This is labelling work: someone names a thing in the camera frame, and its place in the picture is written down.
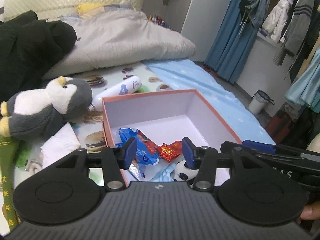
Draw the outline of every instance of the red candy wrapper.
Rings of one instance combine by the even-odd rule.
[[[164,143],[158,147],[159,155],[167,162],[171,162],[182,153],[181,144],[181,141],[176,141],[170,145]]]
[[[151,153],[151,155],[155,154],[158,150],[158,146],[151,141],[148,137],[146,137],[141,131],[137,130],[137,137],[145,144],[148,151]]]

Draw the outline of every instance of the light blue sheet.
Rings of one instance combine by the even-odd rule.
[[[144,61],[151,71],[173,89],[197,89],[218,111],[239,138],[275,144],[258,120],[231,92],[189,59]]]

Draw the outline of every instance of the cardboard box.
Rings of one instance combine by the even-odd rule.
[[[220,150],[225,141],[241,143],[226,121],[197,90],[173,90],[103,98],[108,146],[120,142],[120,127],[137,128],[157,145],[189,137],[197,146]]]

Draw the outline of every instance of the floor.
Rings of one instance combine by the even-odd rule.
[[[216,82],[220,84],[225,90],[232,92],[236,98],[244,105],[246,109],[251,102],[251,96],[245,92],[237,83],[231,84],[230,82],[220,78],[210,67],[203,65],[203,62],[195,62],[197,65],[206,70],[210,75],[214,77]],[[260,114],[256,115],[256,118],[260,122],[260,125],[264,128],[270,121],[270,115],[263,109]]]

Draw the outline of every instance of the denim jacket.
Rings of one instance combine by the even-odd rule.
[[[261,27],[270,0],[248,0],[249,4],[245,7],[249,14],[250,21],[255,29]]]

